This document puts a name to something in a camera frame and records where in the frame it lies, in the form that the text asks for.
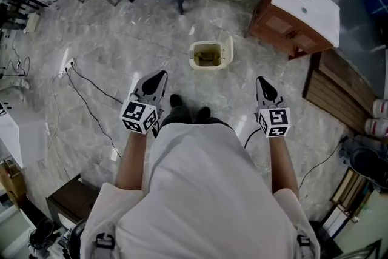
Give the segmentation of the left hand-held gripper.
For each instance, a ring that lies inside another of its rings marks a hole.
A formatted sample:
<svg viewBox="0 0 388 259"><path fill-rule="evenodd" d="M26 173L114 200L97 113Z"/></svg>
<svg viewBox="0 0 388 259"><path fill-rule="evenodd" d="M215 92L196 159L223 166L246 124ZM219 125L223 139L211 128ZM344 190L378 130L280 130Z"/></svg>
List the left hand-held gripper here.
<svg viewBox="0 0 388 259"><path fill-rule="evenodd" d="M164 96L167 80L167 72L157 70L137 82L120 113L120 119L127 130L146 134L156 124L163 113L159 102Z"/></svg>

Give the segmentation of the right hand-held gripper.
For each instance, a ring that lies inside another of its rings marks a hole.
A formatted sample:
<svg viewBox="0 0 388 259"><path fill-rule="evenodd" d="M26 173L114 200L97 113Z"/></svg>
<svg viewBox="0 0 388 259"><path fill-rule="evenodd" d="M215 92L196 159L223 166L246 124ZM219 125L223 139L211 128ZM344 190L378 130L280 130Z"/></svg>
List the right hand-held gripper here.
<svg viewBox="0 0 388 259"><path fill-rule="evenodd" d="M256 79L256 121L266 138L278 138L287 135L291 128L290 108L283 101L278 86L270 79L259 76Z"/></svg>

